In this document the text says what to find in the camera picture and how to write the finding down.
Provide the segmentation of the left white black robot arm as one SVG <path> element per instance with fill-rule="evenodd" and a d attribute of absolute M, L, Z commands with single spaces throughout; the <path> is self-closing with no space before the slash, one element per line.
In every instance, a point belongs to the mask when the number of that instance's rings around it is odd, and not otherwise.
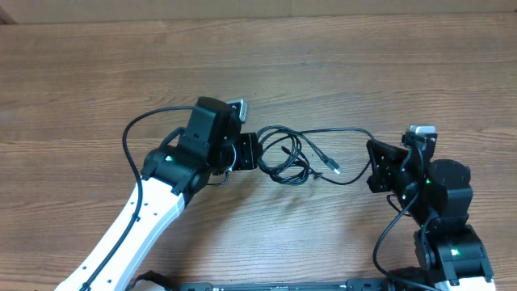
<path fill-rule="evenodd" d="M 243 99 L 198 98 L 186 126 L 169 133 L 132 169 L 136 186 L 128 202 L 81 265 L 59 290 L 171 290 L 164 276 L 137 269 L 163 231 L 213 175 L 253 170 L 260 151 L 254 133 L 243 133 Z"/>

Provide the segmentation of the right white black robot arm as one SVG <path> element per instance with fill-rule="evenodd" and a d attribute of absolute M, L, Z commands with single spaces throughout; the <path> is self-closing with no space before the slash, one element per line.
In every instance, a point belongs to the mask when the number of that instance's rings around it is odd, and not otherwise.
<path fill-rule="evenodd" d="M 374 193 L 395 196 L 418 224 L 414 232 L 418 266 L 388 271 L 384 290 L 494 290 L 486 249 L 471 225 L 470 169 L 451 159 L 433 159 L 436 133 L 406 131 L 401 146 L 378 140 L 366 147 L 372 164 L 367 183 Z"/>

